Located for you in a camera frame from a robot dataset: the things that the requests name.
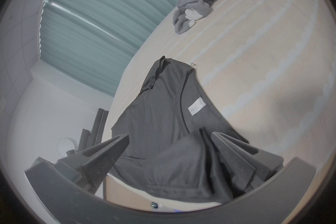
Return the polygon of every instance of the curtain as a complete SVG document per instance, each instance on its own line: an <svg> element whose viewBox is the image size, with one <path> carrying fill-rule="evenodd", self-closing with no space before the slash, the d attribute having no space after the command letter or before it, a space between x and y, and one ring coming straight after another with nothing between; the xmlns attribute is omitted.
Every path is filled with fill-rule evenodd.
<svg viewBox="0 0 336 224"><path fill-rule="evenodd" d="M121 75L176 0L46 0L41 59L114 96Z"/></svg>

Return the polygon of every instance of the clothing label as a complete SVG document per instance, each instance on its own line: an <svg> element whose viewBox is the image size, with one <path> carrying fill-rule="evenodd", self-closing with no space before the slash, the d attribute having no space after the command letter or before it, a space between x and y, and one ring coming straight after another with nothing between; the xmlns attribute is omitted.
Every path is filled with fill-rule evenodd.
<svg viewBox="0 0 336 224"><path fill-rule="evenodd" d="M200 111L204 106L206 106L206 103L200 97L195 101L195 103L193 103L191 106L189 106L188 109L189 109L189 112L191 113L191 115L193 116L198 111Z"/></svg>

